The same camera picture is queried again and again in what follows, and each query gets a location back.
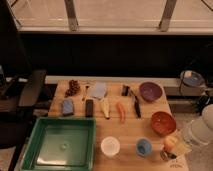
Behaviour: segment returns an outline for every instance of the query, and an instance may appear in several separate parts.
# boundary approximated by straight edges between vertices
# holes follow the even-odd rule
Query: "black cable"
[[[212,45],[213,45],[213,42],[210,42],[210,43],[204,45],[204,47],[201,48],[200,52],[201,52],[203,49],[209,48],[209,47],[212,46]],[[200,96],[197,100],[195,100],[195,103],[193,103],[191,100],[189,100],[189,99],[183,94],[183,92],[182,92],[182,85],[183,85],[183,83],[184,83],[184,77],[185,77],[185,73],[186,73],[187,69],[188,69],[193,63],[195,63],[195,62],[200,58],[200,52],[199,52],[199,54],[198,54],[196,57],[194,57],[194,58],[190,61],[190,63],[189,63],[188,65],[185,66],[184,70],[182,71],[181,76],[180,76],[180,77],[181,77],[180,85],[179,85],[179,89],[178,89],[180,95],[181,95],[185,100],[189,101],[189,103],[190,103],[193,107],[196,107],[197,109],[199,108],[199,107],[197,106],[197,105],[198,105],[198,102],[199,102],[199,100],[200,100],[203,96]],[[206,91],[204,91],[204,92],[205,92],[205,94],[208,96],[208,98],[210,98],[209,93],[207,93]]]

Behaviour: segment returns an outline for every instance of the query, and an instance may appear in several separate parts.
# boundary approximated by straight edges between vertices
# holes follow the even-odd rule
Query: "carrot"
[[[124,123],[125,122],[126,112],[125,112],[125,109],[124,109],[122,103],[121,102],[117,102],[116,103],[116,108],[118,110],[118,113],[120,114],[120,122]]]

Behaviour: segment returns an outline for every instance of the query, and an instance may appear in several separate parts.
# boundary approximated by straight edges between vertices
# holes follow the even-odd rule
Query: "white container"
[[[106,137],[101,142],[101,151],[107,157],[113,157],[120,151],[120,143],[115,137]]]

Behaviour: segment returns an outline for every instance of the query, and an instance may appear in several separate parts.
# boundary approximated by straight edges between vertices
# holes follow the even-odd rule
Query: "plastic bin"
[[[90,171],[94,143],[94,119],[40,118],[31,134],[20,170]]]

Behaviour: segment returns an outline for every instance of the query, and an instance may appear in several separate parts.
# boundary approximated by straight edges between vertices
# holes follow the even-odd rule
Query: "knife handle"
[[[138,118],[141,118],[140,105],[139,105],[138,101],[134,102],[134,108],[135,108],[135,112],[136,112]]]

